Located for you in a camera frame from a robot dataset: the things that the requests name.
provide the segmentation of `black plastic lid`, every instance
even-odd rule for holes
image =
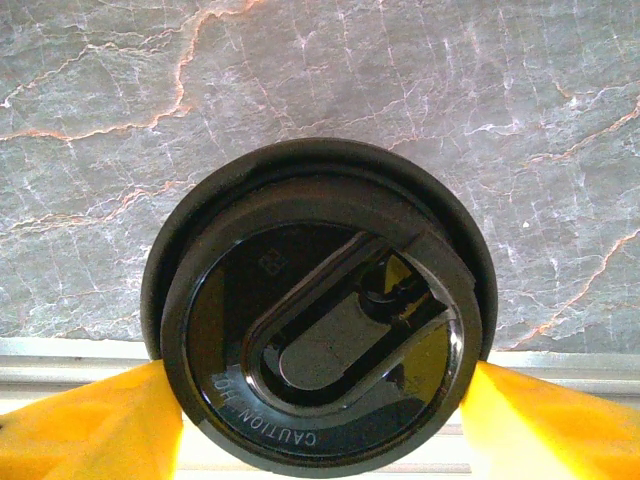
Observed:
[[[477,227],[441,184],[376,147],[310,139],[242,157],[180,203],[142,316],[212,440],[266,470],[334,477],[446,422],[488,353],[495,290]]]

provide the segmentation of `metal rail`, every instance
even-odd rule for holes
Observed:
[[[0,413],[38,398],[117,375],[147,360],[140,342],[66,339],[0,339]],[[640,355],[493,352],[494,364],[575,390],[640,409]],[[471,451],[454,414],[425,445],[377,472],[365,474],[402,480],[470,478]],[[227,454],[187,421],[177,480],[273,478]]]

